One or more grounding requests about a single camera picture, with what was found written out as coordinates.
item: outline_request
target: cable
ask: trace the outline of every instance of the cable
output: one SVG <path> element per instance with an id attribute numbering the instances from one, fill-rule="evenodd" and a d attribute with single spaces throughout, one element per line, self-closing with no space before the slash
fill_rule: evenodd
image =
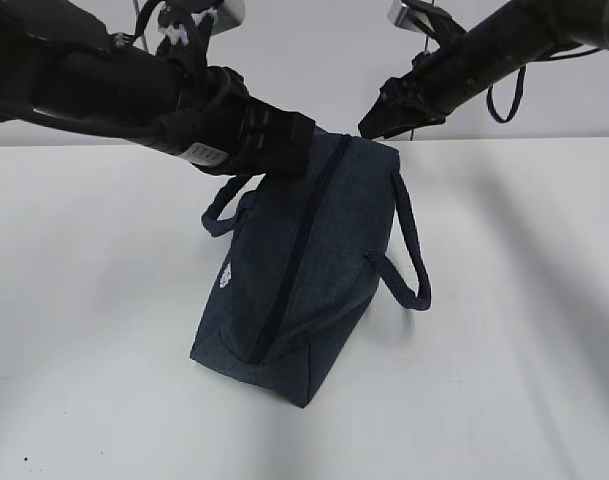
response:
<path id="1" fill-rule="evenodd" d="M 585 52 L 580 52 L 580 53 L 571 53 L 569 55 L 558 55 L 556 57 L 545 57 L 545 58 L 540 58 L 539 60 L 536 60 L 536 62 L 557 62 L 560 60 L 572 60 L 574 58 L 583 58 L 583 57 L 588 57 L 589 55 L 595 55 L 596 53 L 601 52 L 602 49 L 601 48 L 593 48 L 591 50 L 587 50 Z"/>
<path id="2" fill-rule="evenodd" d="M 596 53 L 599 53 L 602 51 L 601 48 L 592 48 L 592 49 L 586 50 L 584 52 L 554 56 L 556 53 L 568 52 L 570 50 L 575 50 L 576 48 L 578 48 L 576 45 L 562 46 L 560 48 L 553 50 L 548 55 L 545 55 L 535 61 L 538 63 L 546 63 L 546 62 L 557 62 L 557 61 L 561 61 L 561 60 L 572 60 L 575 58 L 583 58 L 583 57 L 588 57 L 589 55 L 595 55 Z M 517 115 L 517 112 L 520 108 L 520 104 L 522 102 L 522 97 L 524 96 L 525 78 L 526 78 L 526 65 L 520 69 L 520 73 L 517 78 L 517 85 L 515 87 L 515 98 L 513 99 L 513 106 L 511 107 L 511 111 L 508 114 L 507 118 L 500 117 L 500 115 L 497 113 L 497 110 L 495 109 L 495 102 L 493 100 L 493 86 L 491 86 L 488 89 L 488 94 L 486 96 L 486 105 L 488 106 L 489 113 L 491 114 L 493 119 L 495 119 L 496 122 L 502 123 L 502 124 L 509 123 L 511 120 L 513 120 L 515 118 L 515 115 Z"/>
<path id="3" fill-rule="evenodd" d="M 432 0 L 431 5 L 434 7 L 435 6 L 435 0 Z M 429 36 L 428 34 L 426 34 L 426 40 L 424 42 L 424 51 L 428 52 L 428 41 L 429 41 Z M 411 142 L 415 140 L 415 129 L 411 130 Z"/>
<path id="4" fill-rule="evenodd" d="M 511 120 L 515 118 L 518 110 L 520 109 L 520 104 L 522 103 L 522 98 L 524 97 L 524 80 L 526 79 L 526 65 L 520 68 L 520 73 L 517 77 L 517 84 L 515 85 L 515 98 L 513 99 L 513 105 L 511 106 L 511 111 L 508 114 L 508 117 L 502 118 L 500 114 L 497 113 L 495 109 L 495 102 L 493 100 L 493 85 L 488 89 L 488 94 L 486 96 L 486 105 L 488 107 L 488 111 L 491 116 L 498 123 L 509 123 Z"/>
<path id="5" fill-rule="evenodd" d="M 73 122 L 57 117 L 51 117 L 34 110 L 18 107 L 10 102 L 0 100 L 0 115 L 13 120 L 23 120 L 42 127 L 54 128 L 65 132 L 79 133 L 93 137 L 105 138 L 147 138 L 156 137 L 162 133 L 162 128 L 156 127 L 113 127 L 93 123 Z"/>
<path id="6" fill-rule="evenodd" d="M 144 35 L 144 31 L 148 26 L 148 22 L 151 20 L 151 16 L 155 11 L 155 8 L 162 3 L 164 0 L 147 0 L 144 7 L 137 16 L 137 22 L 135 22 L 135 33 L 133 35 L 124 34 L 123 38 L 127 42 L 126 46 L 133 46 L 133 44 Z"/>
<path id="7" fill-rule="evenodd" d="M 208 61 L 206 58 L 207 48 L 202 41 L 200 36 L 200 30 L 195 24 L 195 20 L 191 15 L 186 12 L 183 8 L 176 11 L 179 22 L 184 26 L 184 30 L 188 35 L 189 49 L 188 52 L 191 55 L 191 60 L 194 64 L 188 65 L 191 73 L 193 74 L 193 83 L 195 91 L 195 107 L 198 110 L 205 108 L 206 95 L 207 95 L 207 81 L 206 71 L 208 68 Z"/>
<path id="8" fill-rule="evenodd" d="M 133 6 L 135 7 L 135 19 L 139 18 L 141 10 L 140 10 L 140 2 L 139 0 L 133 0 Z M 151 53 L 148 50 L 148 42 L 146 41 L 146 33 L 142 34 L 142 46 L 144 47 L 144 51 L 146 53 Z"/>

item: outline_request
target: label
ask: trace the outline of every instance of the label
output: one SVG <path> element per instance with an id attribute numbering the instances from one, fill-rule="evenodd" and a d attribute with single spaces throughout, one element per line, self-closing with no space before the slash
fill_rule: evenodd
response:
<path id="1" fill-rule="evenodd" d="M 191 162 L 193 165 L 212 168 L 217 167 L 228 160 L 229 154 L 198 142 L 194 143 L 191 148 L 178 156 Z"/>
<path id="2" fill-rule="evenodd" d="M 222 277 L 220 278 L 220 288 L 224 289 L 228 287 L 228 284 L 231 282 L 233 278 L 233 272 L 231 271 L 231 262 L 228 263 L 224 273 L 222 273 Z"/>

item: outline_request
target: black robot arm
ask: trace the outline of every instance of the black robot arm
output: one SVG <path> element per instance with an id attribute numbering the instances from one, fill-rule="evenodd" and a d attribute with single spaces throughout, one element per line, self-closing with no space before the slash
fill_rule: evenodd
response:
<path id="1" fill-rule="evenodd" d="M 426 33 L 440 48 L 422 52 L 410 73 L 384 84 L 359 126 L 366 138 L 443 124 L 456 108 L 530 62 L 581 45 L 609 50 L 609 0 L 512 0 L 469 32 L 418 0 L 395 0 L 389 18 Z"/>
<path id="2" fill-rule="evenodd" d="M 236 26 L 227 13 L 243 1 L 164 2 L 159 25 L 175 37 L 149 55 L 133 43 L 159 3 L 147 2 L 135 35 L 109 35 L 67 0 L 0 0 L 0 122 L 125 138 L 213 175 L 302 174 L 315 123 L 207 65 L 211 34 Z"/>

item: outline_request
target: black strap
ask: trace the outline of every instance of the black strap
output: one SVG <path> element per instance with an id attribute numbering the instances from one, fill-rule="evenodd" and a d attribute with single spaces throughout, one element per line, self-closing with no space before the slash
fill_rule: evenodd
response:
<path id="1" fill-rule="evenodd" d="M 214 238 L 226 235 L 237 226 L 239 219 L 246 210 L 250 210 L 255 206 L 257 192 L 247 192 L 244 194 L 239 204 L 235 216 L 227 220 L 219 220 L 220 215 L 231 203 L 235 196 L 246 186 L 253 178 L 250 175 L 240 175 L 231 178 L 224 187 L 215 196 L 213 204 L 208 207 L 204 215 L 202 215 L 202 225 Z"/>
<path id="2" fill-rule="evenodd" d="M 486 95 L 486 106 L 488 107 L 488 111 L 491 116 L 497 123 L 509 123 L 515 118 L 517 112 L 520 109 L 520 104 L 522 103 L 522 98 L 524 97 L 524 80 L 526 79 L 526 65 L 524 65 L 520 69 L 520 73 L 517 76 L 517 84 L 515 85 L 515 98 L 513 99 L 513 105 L 511 106 L 511 111 L 508 114 L 508 117 L 502 118 L 500 114 L 497 113 L 495 109 L 495 102 L 493 101 L 493 86 L 488 89 L 488 94 Z"/>
<path id="3" fill-rule="evenodd" d="M 595 55 L 596 53 L 600 53 L 603 51 L 601 48 L 591 48 L 590 50 L 585 50 L 584 52 L 579 52 L 579 53 L 569 53 L 566 55 L 555 55 L 556 53 L 559 53 L 559 52 L 568 52 L 569 50 L 575 50 L 579 46 L 580 46 L 579 44 L 575 44 L 575 46 L 571 47 L 571 48 L 567 47 L 567 48 L 553 50 L 549 54 L 545 54 L 535 61 L 536 62 L 559 62 L 560 60 L 573 60 L 575 58 L 584 58 L 584 57 L 588 57 L 590 55 Z"/>
<path id="4" fill-rule="evenodd" d="M 163 0 L 148 0 L 139 15 L 137 16 L 137 22 L 135 24 L 135 33 L 133 35 L 127 35 L 129 38 L 129 45 L 133 45 L 146 31 L 148 22 L 151 20 L 151 16 L 157 7 Z"/>
<path id="5" fill-rule="evenodd" d="M 408 287 L 386 255 L 375 250 L 369 250 L 366 253 L 366 257 L 370 260 L 377 273 L 384 280 L 384 283 L 402 307 L 407 310 L 425 311 L 431 308 L 431 282 L 422 260 L 411 199 L 399 172 L 393 175 L 393 185 L 395 187 L 397 215 L 402 227 L 402 233 L 404 234 L 404 241 L 419 280 L 419 291 L 417 294 Z"/>

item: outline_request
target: bag handle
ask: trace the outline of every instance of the bag handle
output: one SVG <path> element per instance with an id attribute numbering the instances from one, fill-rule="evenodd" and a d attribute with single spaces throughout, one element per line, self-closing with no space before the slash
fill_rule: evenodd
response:
<path id="1" fill-rule="evenodd" d="M 419 291 L 416 294 L 408 287 L 386 255 L 375 250 L 369 250 L 366 253 L 366 258 L 370 260 L 373 268 L 384 280 L 384 283 L 402 307 L 407 310 L 426 311 L 431 308 L 431 282 L 422 260 L 411 199 L 399 172 L 393 174 L 393 186 L 395 189 L 397 216 L 402 227 L 402 233 L 404 234 L 406 248 L 411 256 L 413 267 L 419 280 Z"/>
<path id="2" fill-rule="evenodd" d="M 202 215 L 202 225 L 213 238 L 218 238 L 235 230 L 242 214 L 255 206 L 257 192 L 247 192 L 237 205 L 235 216 L 227 220 L 219 220 L 226 206 L 233 201 L 238 193 L 253 178 L 251 175 L 239 175 L 231 178 L 215 196 L 215 200 Z"/>

